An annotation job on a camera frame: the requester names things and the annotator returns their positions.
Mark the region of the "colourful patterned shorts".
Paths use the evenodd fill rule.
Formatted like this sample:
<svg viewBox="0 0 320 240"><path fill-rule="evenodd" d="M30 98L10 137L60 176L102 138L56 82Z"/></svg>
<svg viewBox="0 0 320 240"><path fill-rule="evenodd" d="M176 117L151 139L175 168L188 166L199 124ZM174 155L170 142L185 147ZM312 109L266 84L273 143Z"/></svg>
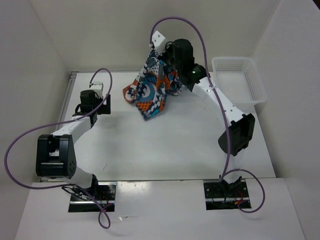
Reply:
<svg viewBox="0 0 320 240"><path fill-rule="evenodd" d="M181 93L178 73L158 57L151 50L134 81L122 90L124 99L138 109L145 121L164 110L168 95Z"/></svg>

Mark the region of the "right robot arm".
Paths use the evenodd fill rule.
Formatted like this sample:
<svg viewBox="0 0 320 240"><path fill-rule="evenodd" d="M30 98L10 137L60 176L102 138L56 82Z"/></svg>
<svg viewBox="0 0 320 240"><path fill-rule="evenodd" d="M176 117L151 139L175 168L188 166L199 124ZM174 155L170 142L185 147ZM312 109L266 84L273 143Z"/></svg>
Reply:
<svg viewBox="0 0 320 240"><path fill-rule="evenodd" d="M219 177L219 191L225 197L232 196L242 180L239 174L241 152L252 140L255 117L235 107L214 85L208 67L195 62L194 49L189 40L180 38L169 41L160 37L152 40L152 47L159 59L177 72L179 80L188 90L222 114L225 130L218 138L218 145L226 154L226 161Z"/></svg>

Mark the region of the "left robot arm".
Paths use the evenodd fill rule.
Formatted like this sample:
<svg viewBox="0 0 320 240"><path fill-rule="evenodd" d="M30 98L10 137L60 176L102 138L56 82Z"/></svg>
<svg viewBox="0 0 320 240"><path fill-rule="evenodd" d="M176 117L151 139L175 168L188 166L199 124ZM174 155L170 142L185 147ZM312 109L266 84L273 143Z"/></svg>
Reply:
<svg viewBox="0 0 320 240"><path fill-rule="evenodd" d="M51 134L42 134L37 140L35 171L37 176L64 180L75 185L76 193L89 200L100 194L98 179L77 166L74 143L91 130L99 115L111 113L111 96L106 98L97 90L80 92L80 103L76 106L70 123Z"/></svg>

